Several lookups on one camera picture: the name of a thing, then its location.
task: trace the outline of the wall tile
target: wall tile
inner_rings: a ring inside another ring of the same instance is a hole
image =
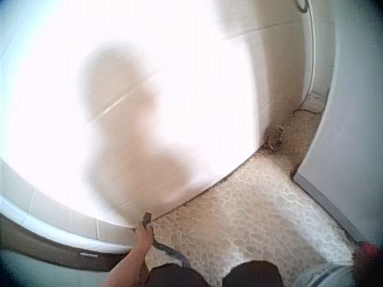
[[[280,0],[238,0],[214,1],[221,29],[227,38],[252,30],[301,21],[293,1]]]
[[[94,218],[67,208],[40,192],[35,193],[29,213],[64,231],[97,239]]]
[[[315,36],[317,45],[317,63],[333,66],[335,57],[335,25],[316,21]]]
[[[315,65],[315,79],[312,90],[318,94],[325,96],[331,86],[333,75],[333,67],[323,64]]]
[[[88,250],[93,250],[102,253],[112,253],[112,254],[123,254],[126,253],[129,249],[132,249],[133,246],[124,246],[124,245],[112,245],[107,243],[98,243],[88,246]]]
[[[243,37],[253,64],[256,107],[261,110],[275,98],[298,97],[306,93],[306,62],[303,23],[272,27]]]
[[[311,0],[315,20],[334,23],[332,0]]]
[[[3,196],[0,196],[0,212],[10,220],[20,225],[23,224],[26,219],[25,214]]]
[[[1,160],[1,187],[0,192],[12,203],[25,211],[34,193],[34,188],[19,176],[4,160]]]
[[[130,228],[97,220],[98,239],[101,241],[134,245],[134,232]]]
[[[39,236],[43,236],[54,242],[60,244],[72,246],[75,248],[87,249],[88,246],[94,245],[94,240],[89,240],[81,236],[76,236],[75,234],[68,233],[63,231],[60,228],[56,228],[52,225],[49,225],[43,221],[36,220],[35,218],[29,216],[23,226],[31,232],[36,233]]]

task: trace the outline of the cable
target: cable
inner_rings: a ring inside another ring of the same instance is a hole
[[[305,0],[305,6],[303,8],[300,6],[298,0],[294,0],[294,2],[295,2],[297,9],[299,10],[299,12],[301,12],[303,14],[307,13],[307,11],[309,10],[309,1],[308,0]]]

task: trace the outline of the fingers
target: fingers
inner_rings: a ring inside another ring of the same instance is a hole
[[[146,225],[146,230],[151,234],[153,235],[153,226],[151,223],[149,223],[148,225]]]

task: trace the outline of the tile grout line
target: tile grout line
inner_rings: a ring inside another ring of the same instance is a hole
[[[272,24],[272,25],[269,25],[269,26],[265,26],[265,27],[262,27],[262,28],[254,28],[254,29],[250,29],[250,30],[245,30],[239,34],[236,34],[234,36],[230,36],[228,38],[225,38],[224,40],[231,40],[231,39],[235,39],[237,37],[240,37],[240,36],[245,36],[245,35],[248,35],[248,34],[251,34],[251,33],[254,33],[254,32],[258,32],[258,31],[263,31],[263,30],[266,30],[266,29],[270,29],[270,28],[275,28],[275,27],[278,27],[278,26],[283,26],[283,25],[291,25],[291,24],[294,24],[294,23],[298,23],[298,22],[302,22],[301,20],[293,20],[293,21],[288,21],[288,22],[284,22],[284,23],[278,23],[278,24]]]
[[[88,125],[88,124],[96,121],[98,118],[102,117],[103,115],[107,114],[110,110],[112,110],[120,102],[125,100],[125,98],[128,94],[130,94],[131,92],[140,88],[140,86],[142,86],[144,83],[146,83],[152,77],[157,75],[159,71],[160,71],[160,68],[154,69],[154,71],[152,73],[149,73],[149,75],[145,79],[143,79],[140,83],[134,85],[132,88],[123,88],[122,90],[118,91],[117,94],[119,94],[119,96],[116,96],[115,98],[111,99],[108,103],[106,103],[104,105],[104,107],[99,109],[95,113],[95,116],[92,119],[90,119],[85,125]]]
[[[98,225],[98,219],[95,218],[95,220],[96,220],[96,238],[98,240],[100,240],[100,230],[99,230],[99,225]]]
[[[36,188],[34,188],[34,191],[32,193],[31,199],[28,204],[28,213],[31,213],[32,201],[35,198],[35,194],[36,194]]]

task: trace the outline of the person's leg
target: person's leg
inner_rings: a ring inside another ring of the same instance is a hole
[[[209,284],[201,274],[191,268],[180,267],[176,264],[165,264],[150,271],[149,278],[144,286],[209,287]]]
[[[278,267],[267,261],[250,261],[234,267],[222,279],[223,287],[283,287]]]

